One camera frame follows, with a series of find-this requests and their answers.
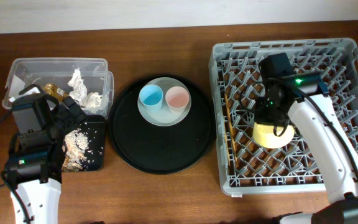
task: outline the paper cup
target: paper cup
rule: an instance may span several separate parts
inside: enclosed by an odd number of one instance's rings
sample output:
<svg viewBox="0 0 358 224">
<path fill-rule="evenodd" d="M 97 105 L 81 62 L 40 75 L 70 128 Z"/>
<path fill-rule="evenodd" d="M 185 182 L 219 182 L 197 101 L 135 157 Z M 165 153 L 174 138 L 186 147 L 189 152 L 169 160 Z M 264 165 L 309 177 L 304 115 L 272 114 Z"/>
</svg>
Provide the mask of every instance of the paper cup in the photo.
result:
<svg viewBox="0 0 358 224">
<path fill-rule="evenodd" d="M 180 86 L 174 86 L 165 94 L 165 101 L 173 114 L 182 114 L 186 109 L 190 96 L 187 90 Z"/>
<path fill-rule="evenodd" d="M 145 106 L 146 110 L 151 113 L 160 111 L 162 107 L 162 89 L 157 85 L 146 85 L 140 93 L 140 102 Z"/>
</svg>

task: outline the crumpled paper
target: crumpled paper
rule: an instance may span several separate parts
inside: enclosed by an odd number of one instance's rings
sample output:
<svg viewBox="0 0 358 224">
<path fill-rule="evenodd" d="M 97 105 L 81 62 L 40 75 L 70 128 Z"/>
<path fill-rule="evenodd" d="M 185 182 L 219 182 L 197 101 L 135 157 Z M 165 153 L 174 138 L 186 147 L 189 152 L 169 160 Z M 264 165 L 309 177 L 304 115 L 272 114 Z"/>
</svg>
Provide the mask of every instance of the crumpled paper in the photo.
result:
<svg viewBox="0 0 358 224">
<path fill-rule="evenodd" d="M 79 68 L 74 71 L 73 77 L 67 83 L 67 85 L 73 87 L 74 89 L 73 91 L 69 92 L 68 95 L 77 101 L 80 106 L 84 106 L 84 101 L 86 99 L 86 93 L 88 90 L 84 85 L 84 80 L 81 79 L 81 72 Z"/>
<path fill-rule="evenodd" d="M 88 90 L 84 85 L 84 80 L 81 78 L 81 72 L 79 68 L 74 71 L 73 77 L 67 84 L 74 89 L 73 91 L 69 92 L 68 95 L 77 101 L 80 106 L 85 108 L 97 108 L 100 106 L 102 102 L 102 96 L 96 92 L 89 93 L 87 95 Z"/>
</svg>

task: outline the green led light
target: green led light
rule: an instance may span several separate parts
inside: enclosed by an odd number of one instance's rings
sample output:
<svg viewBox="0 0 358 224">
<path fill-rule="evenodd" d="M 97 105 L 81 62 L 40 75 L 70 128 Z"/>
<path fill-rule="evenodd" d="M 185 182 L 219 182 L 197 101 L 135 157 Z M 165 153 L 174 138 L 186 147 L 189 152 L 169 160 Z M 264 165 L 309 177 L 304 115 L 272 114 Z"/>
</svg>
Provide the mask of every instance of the green led light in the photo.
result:
<svg viewBox="0 0 358 224">
<path fill-rule="evenodd" d="M 302 79 L 299 79 L 299 78 L 297 78 L 297 79 L 295 80 L 296 84 L 298 84 L 298 85 L 299 85 L 302 81 L 303 81 L 303 80 L 302 80 Z"/>
</svg>

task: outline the pink cup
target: pink cup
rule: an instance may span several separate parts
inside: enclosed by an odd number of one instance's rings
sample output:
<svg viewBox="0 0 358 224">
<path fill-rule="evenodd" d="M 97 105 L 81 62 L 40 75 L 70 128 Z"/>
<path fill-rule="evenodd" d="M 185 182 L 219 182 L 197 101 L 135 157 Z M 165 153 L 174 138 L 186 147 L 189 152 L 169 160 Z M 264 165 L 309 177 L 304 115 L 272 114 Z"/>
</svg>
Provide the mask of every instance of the pink cup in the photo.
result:
<svg viewBox="0 0 358 224">
<path fill-rule="evenodd" d="M 182 114 L 186 109 L 190 96 L 187 90 L 180 86 L 170 88 L 165 94 L 165 101 L 173 114 Z"/>
</svg>

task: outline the round black tray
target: round black tray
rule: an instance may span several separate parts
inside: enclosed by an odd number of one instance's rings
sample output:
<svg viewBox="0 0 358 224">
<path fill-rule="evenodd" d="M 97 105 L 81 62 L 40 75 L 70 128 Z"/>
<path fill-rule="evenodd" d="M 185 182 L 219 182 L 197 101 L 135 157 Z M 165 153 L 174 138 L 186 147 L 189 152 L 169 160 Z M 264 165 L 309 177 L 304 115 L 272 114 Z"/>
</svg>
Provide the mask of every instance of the round black tray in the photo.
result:
<svg viewBox="0 0 358 224">
<path fill-rule="evenodd" d="M 140 89 L 159 77 L 181 81 L 189 89 L 191 108 L 178 124 L 160 127 L 139 113 Z M 151 174 L 171 174 L 197 162 L 215 137 L 211 101 L 192 82 L 174 75 L 157 75 L 138 80 L 116 99 L 109 115 L 109 135 L 116 152 L 130 166 Z"/>
</svg>

